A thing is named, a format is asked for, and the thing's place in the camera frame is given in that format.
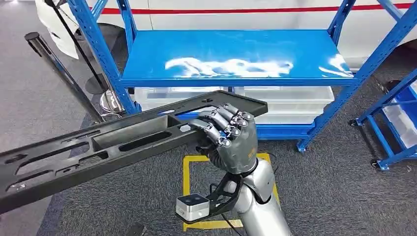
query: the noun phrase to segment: blue cart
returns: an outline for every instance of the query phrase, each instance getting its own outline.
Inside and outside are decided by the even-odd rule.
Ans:
[[[383,96],[377,103],[369,108],[356,120],[351,121],[352,126],[364,125],[364,122],[368,121],[373,131],[375,132],[378,140],[381,142],[382,147],[387,153],[387,157],[380,159],[373,159],[371,164],[374,168],[380,168],[381,170],[389,170],[389,165],[397,163],[407,159],[417,159],[417,136],[413,135],[408,143],[405,143],[403,138],[407,134],[406,129],[413,131],[417,127],[417,94],[410,85],[417,80],[417,69],[411,72],[405,77],[397,86],[392,88],[385,96]],[[381,132],[378,124],[374,119],[374,115],[381,114],[385,124],[389,127],[390,131],[394,135],[396,141],[400,145],[401,150],[398,153],[394,153],[387,139]],[[399,127],[393,119],[401,119],[405,117],[409,122],[403,124],[400,120],[400,125],[403,131],[399,131]]]
[[[96,23],[106,2],[98,0],[90,10],[85,0],[68,0],[105,76],[129,114],[141,111],[126,91],[130,87],[344,87],[308,132],[307,127],[297,125],[294,129],[288,125],[266,125],[259,130],[265,134],[263,139],[299,140],[299,151],[305,151],[417,21],[417,3],[403,15],[390,1],[379,0],[397,24],[353,75],[337,44],[355,0],[343,0],[327,29],[152,31],[138,31],[128,1],[117,0],[129,53],[124,72],[120,73]]]

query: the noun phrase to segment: storage rack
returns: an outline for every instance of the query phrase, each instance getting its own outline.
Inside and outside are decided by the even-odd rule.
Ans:
[[[407,77],[405,77],[397,86],[395,86],[387,94],[385,94],[377,103],[375,103],[359,118],[350,121],[352,126],[362,126],[364,122],[367,120],[368,123],[371,125],[372,129],[374,130],[377,138],[381,142],[385,152],[387,153],[387,158],[383,160],[372,160],[371,163],[375,168],[381,168],[381,170],[389,170],[389,165],[397,163],[401,160],[417,159],[417,144],[411,147],[406,147],[406,145],[401,140],[401,137],[396,128],[394,127],[393,123],[390,122],[389,118],[383,111],[384,107],[401,106],[405,113],[407,113],[407,115],[410,116],[415,126],[415,123],[417,123],[417,94],[410,87],[410,85],[416,80],[417,69],[415,69]],[[396,141],[400,144],[401,150],[398,153],[393,152],[388,141],[384,137],[375,119],[373,118],[373,116],[376,114],[382,115],[384,122],[391,130]]]
[[[325,127],[342,105],[395,49],[417,21],[417,3],[402,12],[389,0],[379,0],[397,21],[362,68],[353,76],[337,50],[343,22],[355,0],[343,0],[328,29],[318,30],[152,30],[137,31],[127,0],[117,0],[125,24],[128,60],[121,74],[98,27],[96,19],[107,0],[98,0],[90,10],[85,0],[68,0],[70,9],[98,58],[121,104],[129,114],[140,112],[126,92],[129,87],[207,86],[342,86],[343,89],[315,119],[315,127],[305,134],[286,134],[280,125],[258,126],[264,139],[299,140],[299,151]],[[166,68],[172,59],[193,58],[200,62],[280,62],[287,73],[265,76],[189,74],[178,67]]]

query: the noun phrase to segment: stanchion base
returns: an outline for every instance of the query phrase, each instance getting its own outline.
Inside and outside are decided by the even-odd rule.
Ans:
[[[101,108],[108,113],[122,113],[124,112],[123,107],[117,106],[117,102],[115,97],[113,96],[110,90],[107,90],[105,93],[101,95],[100,98],[100,106]]]

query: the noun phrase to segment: robotic hand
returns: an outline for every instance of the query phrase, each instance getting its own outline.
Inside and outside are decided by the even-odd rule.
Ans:
[[[188,124],[207,134],[208,139],[201,140],[196,149],[216,167],[234,175],[255,168],[258,137],[250,113],[226,103],[212,111],[200,112],[198,119]]]

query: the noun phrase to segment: floor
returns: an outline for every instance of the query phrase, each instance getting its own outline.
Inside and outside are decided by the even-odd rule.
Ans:
[[[0,60],[6,78],[0,80],[0,99],[8,111],[0,117],[0,151],[89,126],[85,112],[23,39],[27,32],[39,31],[79,84],[91,76],[83,63],[56,49],[34,3],[0,1],[0,22],[6,29],[0,31],[0,50],[7,58]],[[373,152],[360,132],[347,125],[381,95],[375,79],[404,76],[416,60],[409,50],[392,55],[306,153],[295,151],[290,141],[260,142],[259,152],[277,156],[271,161],[278,168],[279,197],[295,235],[417,235],[417,163],[404,162],[384,173],[372,169]],[[377,147],[374,137],[368,137]],[[383,155],[378,148],[374,152]],[[178,147],[3,214],[0,236],[124,235],[137,223],[161,236],[236,235],[228,229],[182,231],[174,204],[182,194],[182,158],[188,154],[195,154],[193,147]],[[208,162],[192,163],[190,170],[191,192],[207,193],[208,185],[224,174]]]
[[[0,0],[0,22],[0,151],[78,130],[84,110],[24,40],[25,34],[39,32],[81,85],[91,76],[86,66],[56,48],[34,2]],[[0,236],[36,235],[50,199],[1,215]]]

